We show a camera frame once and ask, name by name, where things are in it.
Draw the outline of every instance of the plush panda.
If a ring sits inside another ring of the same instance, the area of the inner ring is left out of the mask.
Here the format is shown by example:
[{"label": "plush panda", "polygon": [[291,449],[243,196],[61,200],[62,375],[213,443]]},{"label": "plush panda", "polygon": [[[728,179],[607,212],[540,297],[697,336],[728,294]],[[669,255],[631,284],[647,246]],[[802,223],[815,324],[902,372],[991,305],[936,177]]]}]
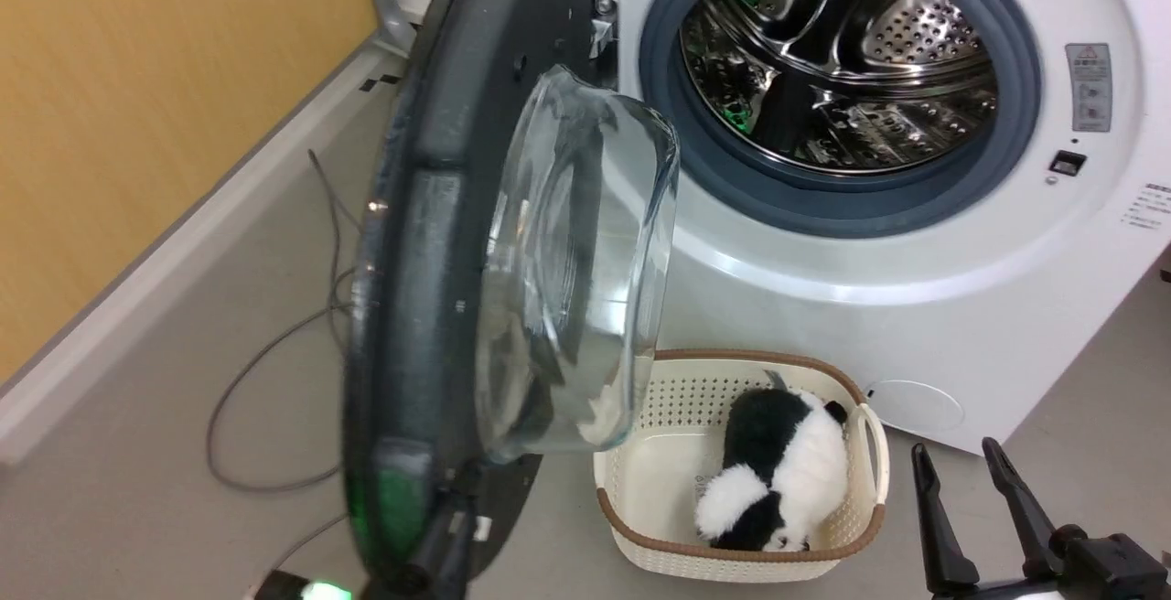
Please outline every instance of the plush panda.
[{"label": "plush panda", "polygon": [[774,387],[737,397],[724,438],[724,470],[696,506],[699,537],[723,550],[797,552],[845,498],[845,409]]}]

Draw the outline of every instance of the basket handle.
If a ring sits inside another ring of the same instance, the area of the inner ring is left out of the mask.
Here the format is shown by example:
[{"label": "basket handle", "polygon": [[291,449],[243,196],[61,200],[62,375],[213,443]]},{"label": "basket handle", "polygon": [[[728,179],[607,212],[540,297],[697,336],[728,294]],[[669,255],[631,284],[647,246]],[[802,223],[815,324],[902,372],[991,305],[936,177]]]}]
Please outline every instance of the basket handle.
[{"label": "basket handle", "polygon": [[886,504],[886,492],[890,489],[890,446],[886,445],[886,431],[882,428],[882,421],[865,403],[858,404],[858,421],[862,422],[862,432],[869,429],[867,437],[874,444],[875,458],[870,461],[875,476],[875,502]]}]

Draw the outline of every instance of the floor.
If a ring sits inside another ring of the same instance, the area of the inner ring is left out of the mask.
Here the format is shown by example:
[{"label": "floor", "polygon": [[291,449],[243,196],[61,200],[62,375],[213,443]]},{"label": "floor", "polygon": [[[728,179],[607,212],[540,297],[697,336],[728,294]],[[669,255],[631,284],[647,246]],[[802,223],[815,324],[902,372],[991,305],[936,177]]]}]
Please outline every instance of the floor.
[{"label": "floor", "polygon": [[[389,89],[319,150],[348,204],[359,204],[390,108]],[[347,248],[352,234],[345,231]],[[0,579],[6,598],[241,598],[302,534],[342,511],[336,479],[276,497],[218,486],[203,459],[205,421],[252,353],[320,308],[330,230],[308,163],[301,178],[16,470],[0,470]],[[1151,273],[1007,444],[1059,524],[1127,532],[1171,550],[1171,285]],[[226,464],[254,482],[337,458],[338,355],[323,323],[256,368],[225,415]],[[614,546],[584,456],[550,457],[509,545],[473,600],[925,598],[909,450],[891,436],[888,521],[877,541],[815,582],[721,586],[644,573]],[[985,579],[1019,573],[1007,511],[980,459],[932,450],[945,502]],[[357,588],[349,534],[335,527],[289,570]]]}]

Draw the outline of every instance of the white washing machine panel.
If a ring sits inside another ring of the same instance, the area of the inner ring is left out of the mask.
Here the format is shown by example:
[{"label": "white washing machine panel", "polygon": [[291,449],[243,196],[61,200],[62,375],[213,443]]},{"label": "white washing machine panel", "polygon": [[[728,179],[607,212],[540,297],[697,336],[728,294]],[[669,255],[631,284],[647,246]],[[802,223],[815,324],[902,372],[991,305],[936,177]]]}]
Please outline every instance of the white washing machine panel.
[{"label": "white washing machine panel", "polygon": [[[652,1],[618,0],[619,87],[636,97]],[[752,220],[685,177],[660,342],[815,356],[872,386],[896,427],[973,452],[1007,437],[1171,240],[1171,216],[1138,202],[1171,186],[1171,0],[1016,1],[1043,101],[997,190],[923,230],[843,240]],[[1109,132],[1071,130],[1071,43],[1109,45]],[[1087,155],[1076,177],[1048,171],[1059,150]]]}]

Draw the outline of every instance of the stainless steel drum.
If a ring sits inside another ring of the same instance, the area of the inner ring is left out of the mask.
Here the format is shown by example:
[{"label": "stainless steel drum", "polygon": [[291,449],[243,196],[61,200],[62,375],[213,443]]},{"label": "stainless steel drum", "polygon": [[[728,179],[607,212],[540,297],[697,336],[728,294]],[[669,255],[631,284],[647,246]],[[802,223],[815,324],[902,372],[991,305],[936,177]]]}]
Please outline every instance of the stainless steel drum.
[{"label": "stainless steel drum", "polygon": [[680,42],[699,95],[772,163],[905,170],[995,115],[992,63],[949,0],[700,0]]}]

